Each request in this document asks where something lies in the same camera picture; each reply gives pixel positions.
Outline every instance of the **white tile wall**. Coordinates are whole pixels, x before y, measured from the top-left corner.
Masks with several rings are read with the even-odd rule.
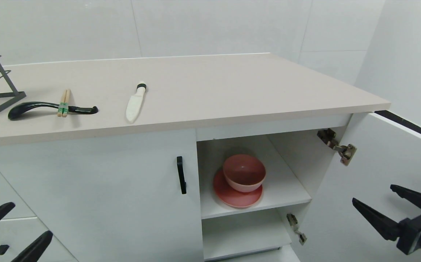
[[[421,126],[421,0],[387,0],[356,85]]]
[[[0,0],[4,65],[141,57],[129,0]]]
[[[367,50],[385,0],[314,0],[302,51]]]
[[[132,0],[144,56],[272,52],[297,60],[310,0]]]
[[[302,52],[299,64],[353,85],[366,51]]]
[[[0,1],[4,65],[272,52],[353,83],[385,0]],[[311,51],[334,51],[311,53]]]

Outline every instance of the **red plate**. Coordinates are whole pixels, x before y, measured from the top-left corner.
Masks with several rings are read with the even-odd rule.
[[[214,191],[225,204],[231,207],[250,207],[262,196],[262,186],[248,193],[236,191],[225,181],[224,171],[220,169],[214,177]]]

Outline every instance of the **cabinet hinge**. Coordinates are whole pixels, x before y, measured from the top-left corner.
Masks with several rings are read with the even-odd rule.
[[[286,214],[286,218],[288,219],[288,222],[290,223],[290,226],[292,227],[295,234],[297,234],[299,238],[299,243],[301,243],[301,245],[304,245],[304,243],[307,240],[307,237],[303,232],[299,231],[299,225],[296,216],[294,214]]]
[[[357,148],[352,144],[348,146],[339,146],[338,141],[335,140],[337,133],[332,129],[324,129],[317,132],[317,136],[323,141],[328,147],[337,151],[341,156],[340,162],[345,166],[348,166],[353,158]]]

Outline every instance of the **wooden chopsticks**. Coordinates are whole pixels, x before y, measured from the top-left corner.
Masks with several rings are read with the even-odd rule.
[[[68,101],[70,100],[70,89],[65,89],[64,94],[60,99],[59,109],[57,110],[58,117],[67,117],[68,114]]]

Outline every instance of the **countertop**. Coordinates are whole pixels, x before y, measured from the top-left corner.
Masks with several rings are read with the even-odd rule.
[[[19,101],[97,106],[94,115],[58,118],[38,108],[18,121],[0,113],[0,145],[79,139],[136,132],[222,126],[311,116],[386,110],[390,103],[339,80],[270,53],[202,55],[7,66]],[[126,104],[145,81],[143,107],[134,124]],[[0,92],[9,92],[0,80]]]

